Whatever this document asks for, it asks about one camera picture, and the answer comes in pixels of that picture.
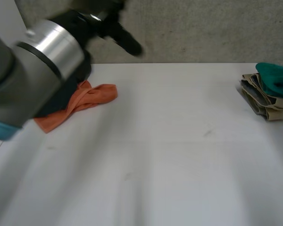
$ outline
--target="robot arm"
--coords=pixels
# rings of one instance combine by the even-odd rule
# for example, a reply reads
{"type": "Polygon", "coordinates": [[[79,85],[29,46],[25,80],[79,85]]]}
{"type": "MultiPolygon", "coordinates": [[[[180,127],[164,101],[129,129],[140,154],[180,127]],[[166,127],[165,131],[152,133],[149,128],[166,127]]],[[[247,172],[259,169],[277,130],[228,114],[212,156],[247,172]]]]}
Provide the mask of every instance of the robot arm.
{"type": "MultiPolygon", "coordinates": [[[[118,23],[122,0],[76,0],[71,10],[42,20],[9,49],[0,40],[0,139],[11,138],[88,61],[91,38],[111,36],[129,54],[140,44],[118,23]]],[[[90,73],[90,66],[83,68],[90,73]]]]}

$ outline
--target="teal towel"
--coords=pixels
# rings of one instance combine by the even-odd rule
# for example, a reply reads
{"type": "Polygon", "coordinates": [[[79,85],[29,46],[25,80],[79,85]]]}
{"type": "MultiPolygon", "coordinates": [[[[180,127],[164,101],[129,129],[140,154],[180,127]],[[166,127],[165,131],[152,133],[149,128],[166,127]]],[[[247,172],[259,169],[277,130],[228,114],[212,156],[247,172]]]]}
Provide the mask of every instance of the teal towel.
{"type": "Polygon", "coordinates": [[[261,77],[263,91],[268,95],[283,98],[283,66],[259,63],[256,69],[261,77]]]}

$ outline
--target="stack of cloth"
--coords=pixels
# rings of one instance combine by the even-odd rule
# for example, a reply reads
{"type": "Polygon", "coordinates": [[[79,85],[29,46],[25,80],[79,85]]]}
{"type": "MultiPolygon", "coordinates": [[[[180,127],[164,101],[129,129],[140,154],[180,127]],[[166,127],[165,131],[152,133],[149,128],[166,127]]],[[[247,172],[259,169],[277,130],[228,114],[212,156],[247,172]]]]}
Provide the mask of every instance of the stack of cloth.
{"type": "Polygon", "coordinates": [[[283,120],[283,66],[259,63],[256,69],[258,73],[242,76],[242,94],[256,114],[283,120]]]}

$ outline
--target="silver metal ring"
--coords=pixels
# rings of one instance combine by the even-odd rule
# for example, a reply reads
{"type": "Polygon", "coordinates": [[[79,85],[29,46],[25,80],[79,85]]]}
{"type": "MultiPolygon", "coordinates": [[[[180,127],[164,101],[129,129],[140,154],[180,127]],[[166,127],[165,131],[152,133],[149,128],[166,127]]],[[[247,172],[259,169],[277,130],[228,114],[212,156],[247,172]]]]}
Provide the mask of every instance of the silver metal ring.
{"type": "Polygon", "coordinates": [[[66,80],[83,61],[84,53],[75,38],[60,25],[42,20],[26,33],[27,44],[51,60],[66,80]]]}

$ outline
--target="folded fabric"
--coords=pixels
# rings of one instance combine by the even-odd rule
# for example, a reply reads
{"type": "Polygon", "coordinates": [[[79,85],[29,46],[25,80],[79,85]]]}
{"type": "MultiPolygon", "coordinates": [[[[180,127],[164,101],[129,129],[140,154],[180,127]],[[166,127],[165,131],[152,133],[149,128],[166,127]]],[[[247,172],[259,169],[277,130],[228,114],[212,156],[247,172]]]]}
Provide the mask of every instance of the folded fabric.
{"type": "Polygon", "coordinates": [[[268,95],[283,98],[283,66],[259,63],[256,69],[262,79],[262,90],[268,95]]]}
{"type": "Polygon", "coordinates": [[[283,98],[273,97],[262,90],[262,81],[259,74],[244,74],[241,85],[244,89],[251,89],[251,93],[256,93],[254,97],[263,107],[269,107],[275,110],[283,110],[283,98]]]}
{"type": "Polygon", "coordinates": [[[269,121],[283,120],[283,98],[272,97],[262,91],[259,74],[245,74],[242,76],[242,94],[253,111],[269,121]]]}
{"type": "Polygon", "coordinates": [[[115,98],[117,98],[117,88],[115,85],[103,84],[92,88],[88,81],[83,81],[71,96],[65,110],[54,112],[46,117],[34,118],[34,121],[45,133],[49,133],[73,113],[95,107],[98,104],[108,103],[115,98]]]}

